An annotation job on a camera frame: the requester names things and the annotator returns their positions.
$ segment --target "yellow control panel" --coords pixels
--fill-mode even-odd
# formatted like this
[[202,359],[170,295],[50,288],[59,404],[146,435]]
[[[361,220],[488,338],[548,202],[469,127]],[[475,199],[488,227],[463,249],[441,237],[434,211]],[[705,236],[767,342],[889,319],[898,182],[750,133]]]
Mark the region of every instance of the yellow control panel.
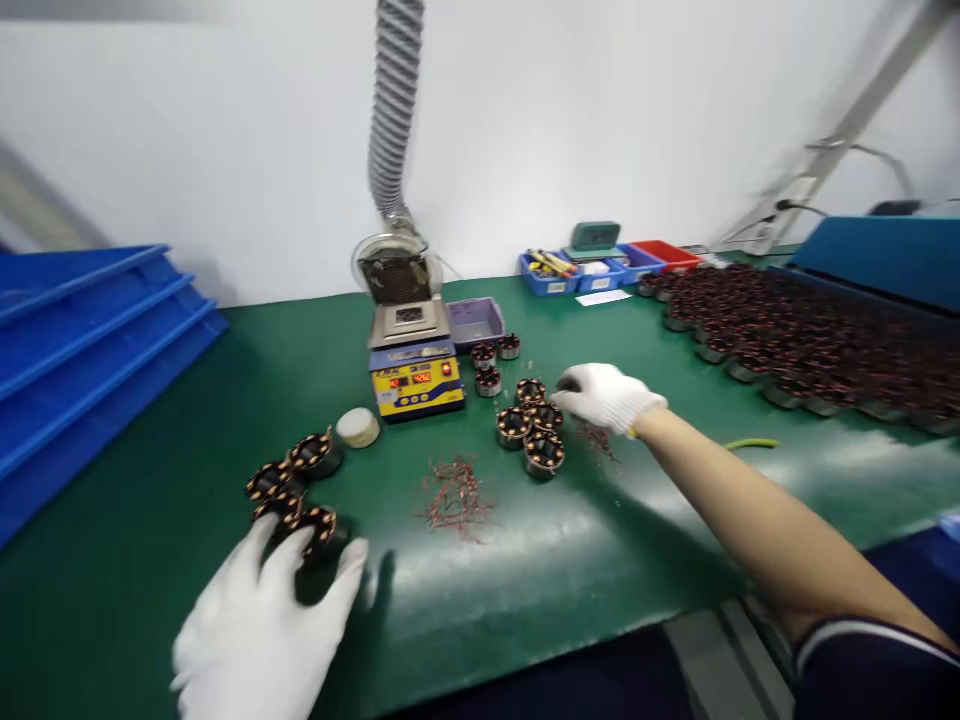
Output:
[[373,390],[387,422],[463,407],[465,394],[456,357],[423,359],[373,370]]

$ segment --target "small purple tray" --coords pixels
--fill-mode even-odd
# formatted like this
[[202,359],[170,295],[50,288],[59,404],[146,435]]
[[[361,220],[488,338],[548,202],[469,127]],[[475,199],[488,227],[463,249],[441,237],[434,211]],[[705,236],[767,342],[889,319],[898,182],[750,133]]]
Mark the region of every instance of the small purple tray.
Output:
[[447,312],[450,337],[458,353],[467,352],[478,342],[495,343],[505,334],[503,313],[492,297],[447,303]]

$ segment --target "white jar lid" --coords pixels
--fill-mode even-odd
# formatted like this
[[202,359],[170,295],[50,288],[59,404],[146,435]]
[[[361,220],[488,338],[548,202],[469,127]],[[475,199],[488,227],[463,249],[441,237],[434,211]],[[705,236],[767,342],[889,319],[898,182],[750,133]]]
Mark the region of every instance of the white jar lid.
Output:
[[337,421],[337,435],[353,448],[364,448],[380,436],[380,423],[366,408],[354,408]]

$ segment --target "green device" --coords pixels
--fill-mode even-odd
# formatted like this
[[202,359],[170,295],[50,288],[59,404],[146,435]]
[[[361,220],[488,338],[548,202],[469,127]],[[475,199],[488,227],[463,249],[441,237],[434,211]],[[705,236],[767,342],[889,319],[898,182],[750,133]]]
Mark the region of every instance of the green device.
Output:
[[609,257],[624,257],[617,249],[620,224],[611,220],[577,223],[573,228],[570,247],[563,251],[571,260],[602,260]]

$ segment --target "red storage bin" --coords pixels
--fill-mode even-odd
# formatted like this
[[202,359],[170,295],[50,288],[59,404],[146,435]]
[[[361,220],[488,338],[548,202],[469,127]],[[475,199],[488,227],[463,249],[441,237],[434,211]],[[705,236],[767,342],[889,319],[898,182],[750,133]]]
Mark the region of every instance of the red storage bin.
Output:
[[665,243],[663,240],[644,240],[642,242],[629,244],[665,262],[666,266],[660,271],[662,273],[673,272],[674,270],[688,270],[703,262],[703,260],[696,255],[691,255],[686,250],[681,250],[675,245]]

